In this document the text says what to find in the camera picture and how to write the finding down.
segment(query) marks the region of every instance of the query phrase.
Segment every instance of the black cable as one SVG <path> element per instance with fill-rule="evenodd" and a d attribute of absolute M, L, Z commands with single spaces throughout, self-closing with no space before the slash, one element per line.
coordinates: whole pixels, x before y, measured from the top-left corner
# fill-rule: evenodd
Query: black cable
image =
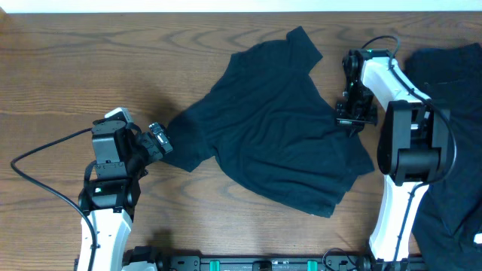
<path fill-rule="evenodd" d="M 333 250 L 338 250 L 338 251 L 341 251 L 345 254 L 346 258 L 348 259 L 348 261 L 355 267 L 355 268 L 352 268 L 352 269 L 349 269 L 348 271 L 351 271 L 351 270 L 355 270 L 356 269 L 356 263 L 348 256 L 348 253 L 346 253 L 346 251 L 344 251 L 343 249 L 341 248 L 330 248 L 328 249 L 324 254 L 323 254 L 323 257 L 322 257 L 322 263 L 325 265 L 326 269 L 330 270 L 330 271 L 335 271 L 334 269 L 332 269 L 331 267 L 329 267 L 327 264 L 326 264 L 326 256 L 328 255 L 328 253 L 330 253 L 331 251 Z"/>
<path fill-rule="evenodd" d="M 89 132 L 91 131 L 91 128 L 88 128 L 88 129 L 83 129 L 81 131 L 78 131 L 78 132 L 75 132 L 69 136 L 66 136 L 65 138 L 63 139 L 59 139 L 59 140 L 56 140 L 54 142 L 51 142 L 51 143 L 48 143 L 46 145 L 43 145 L 41 147 L 38 147 L 34 150 L 31 150 L 27 153 L 24 153 L 22 155 L 20 155 L 19 157 L 13 159 L 11 162 L 10 162 L 10 166 L 12 167 L 12 169 L 20 176 L 22 176 L 23 178 L 25 178 L 27 181 L 30 181 L 32 182 L 33 184 L 35 185 L 38 185 L 39 187 L 42 187 L 44 188 L 45 190 L 51 192 L 52 194 L 54 194 L 55 196 L 58 196 L 60 199 L 63 199 L 64 201 L 66 201 L 70 206 L 72 206 L 72 208 L 75 209 L 75 211 L 77 211 L 81 217 L 85 220 L 87 226 L 89 227 L 89 230 L 90 230 L 90 235 L 92 236 L 92 251 L 90 252 L 90 259 L 89 259 L 89 266 L 87 268 L 87 271 L 91 271 L 92 270 L 92 266 L 93 266 L 93 260 L 96 256 L 96 249 L 97 249 L 97 238 L 96 238 L 96 232 L 95 230 L 93 229 L 93 225 L 92 223 L 90 223 L 89 221 L 89 218 L 87 218 L 86 215 L 84 215 L 84 213 L 82 212 L 82 210 L 79 208 L 79 206 L 77 204 L 75 204 L 75 202 L 72 202 L 67 196 L 64 196 L 62 195 L 60 192 L 54 190 L 53 188 L 51 187 L 48 187 L 47 185 L 45 184 L 42 184 L 40 181 L 37 181 L 35 180 L 34 178 L 28 176 L 27 174 L 23 173 L 20 169 L 17 168 L 17 166 L 15 165 L 15 163 L 17 163 L 18 161 L 20 161 L 21 159 L 25 158 L 25 157 L 28 157 L 30 154 L 34 154 L 38 151 L 41 151 L 45 148 L 49 148 L 50 146 L 53 146 L 53 145 L 56 145 L 56 144 L 59 144 L 60 142 L 64 142 L 65 140 L 69 140 L 75 136 L 78 136 L 80 134 L 83 134 L 85 132 Z"/>
<path fill-rule="evenodd" d="M 365 45 L 363 45 L 362 48 L 365 48 L 371 42 L 376 41 L 376 40 L 381 39 L 381 38 L 391 38 L 391 39 L 397 41 L 397 47 L 395 48 L 393 53 L 390 54 L 390 57 L 389 57 L 389 70 L 392 73 L 392 75 L 409 92 L 410 95 L 419 99 L 424 105 L 430 107 L 430 109 L 432 109 L 434 113 L 438 114 L 438 116 L 445 123 L 445 126 L 447 127 L 447 129 L 449 131 L 449 134 L 450 134 L 450 137 L 451 137 L 452 142 L 453 142 L 453 159 L 452 159 L 452 163 L 450 164 L 450 168 L 441 177 L 436 178 L 435 180 L 423 182 L 422 184 L 418 184 L 418 185 L 414 186 L 412 188 L 412 191 L 410 192 L 410 197 L 408 198 L 407 209 L 405 210 L 405 214 L 404 214 L 404 220 L 401 223 L 400 233 L 398 234 L 397 245 L 395 247 L 395 256 L 393 257 L 393 261 L 392 261 L 392 264 L 391 264 L 391 266 L 394 266 L 395 262 L 397 261 L 398 251 L 400 250 L 401 237 L 402 237 L 402 234 L 403 234 L 404 229 L 405 229 L 405 224 L 407 223 L 408 213 L 410 211 L 410 206 L 412 204 L 413 198 L 415 197 L 416 190 L 423 187 L 423 186 L 434 184 L 434 183 L 439 182 L 439 181 L 443 181 L 445 178 L 447 178 L 450 175 L 450 173 L 452 173 L 453 168 L 455 166 L 456 157 L 457 157 L 457 143 L 456 143 L 456 140 L 455 140 L 455 135 L 454 135 L 453 130 L 452 130 L 452 126 L 450 125 L 450 122 L 449 122 L 449 119 L 447 118 L 447 116 L 445 116 L 445 114 L 437 106 L 432 104 L 432 102 L 430 102 L 430 101 L 424 99 L 423 97 L 421 97 L 420 95 L 416 94 L 415 89 L 410 88 L 393 69 L 394 65 L 392 64 L 392 61 L 395 58 L 395 55 L 398 52 L 398 49 L 400 48 L 400 39 L 398 37 L 395 37 L 395 36 L 392 36 L 392 35 L 382 35 L 380 37 L 372 38 Z"/>
<path fill-rule="evenodd" d="M 84 173 L 84 187 L 89 185 L 90 181 L 90 174 L 92 174 L 92 169 L 93 167 L 97 164 L 97 161 L 94 160 L 89 163 L 89 165 L 85 168 L 85 173 Z"/>

